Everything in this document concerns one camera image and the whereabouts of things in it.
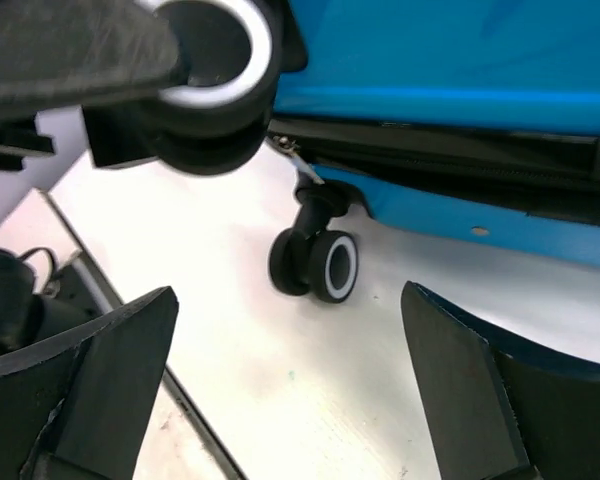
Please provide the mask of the blue hard-shell suitcase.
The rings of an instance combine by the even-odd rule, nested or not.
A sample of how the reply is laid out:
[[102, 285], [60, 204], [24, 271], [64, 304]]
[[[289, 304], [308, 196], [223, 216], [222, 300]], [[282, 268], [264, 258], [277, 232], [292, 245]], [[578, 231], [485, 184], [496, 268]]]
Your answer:
[[340, 303], [353, 204], [399, 229], [600, 267], [600, 1], [149, 1], [185, 80], [147, 145], [212, 175], [261, 144], [300, 209], [269, 277]]

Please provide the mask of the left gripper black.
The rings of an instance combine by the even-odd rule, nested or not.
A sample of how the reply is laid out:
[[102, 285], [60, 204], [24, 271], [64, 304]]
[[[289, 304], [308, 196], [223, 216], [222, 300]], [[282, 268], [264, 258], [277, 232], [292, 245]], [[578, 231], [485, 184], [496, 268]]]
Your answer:
[[[186, 78], [168, 22], [136, 1], [0, 1], [0, 123], [73, 105], [150, 97]], [[155, 159], [123, 107], [81, 110], [92, 164], [124, 169]], [[0, 124], [0, 171], [56, 154], [35, 120]]]

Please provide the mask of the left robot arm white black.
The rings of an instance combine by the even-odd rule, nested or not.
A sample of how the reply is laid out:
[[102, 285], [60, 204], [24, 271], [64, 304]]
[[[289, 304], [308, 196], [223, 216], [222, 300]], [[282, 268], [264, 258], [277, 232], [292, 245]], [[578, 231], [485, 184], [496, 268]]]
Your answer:
[[[0, 171], [20, 172], [26, 157], [51, 158], [53, 137], [39, 133], [43, 111], [79, 105], [107, 118], [184, 80], [182, 54], [158, 1], [0, 1]], [[114, 153], [95, 134], [96, 168], [149, 161], [123, 127]], [[0, 249], [0, 355], [33, 342], [41, 320], [30, 314], [35, 273], [26, 260], [45, 252], [54, 282], [53, 251], [16, 255]]]

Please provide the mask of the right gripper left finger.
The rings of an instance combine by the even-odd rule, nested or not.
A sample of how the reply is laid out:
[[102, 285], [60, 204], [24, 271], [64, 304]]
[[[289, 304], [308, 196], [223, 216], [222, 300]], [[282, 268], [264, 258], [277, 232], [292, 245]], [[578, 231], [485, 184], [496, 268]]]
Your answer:
[[172, 288], [0, 356], [0, 479], [130, 479], [178, 315]]

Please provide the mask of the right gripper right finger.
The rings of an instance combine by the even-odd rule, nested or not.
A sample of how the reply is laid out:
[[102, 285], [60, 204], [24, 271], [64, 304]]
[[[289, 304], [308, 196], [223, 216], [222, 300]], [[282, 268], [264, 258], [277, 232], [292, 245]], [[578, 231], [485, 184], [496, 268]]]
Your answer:
[[401, 314], [442, 478], [600, 479], [599, 363], [414, 282]]

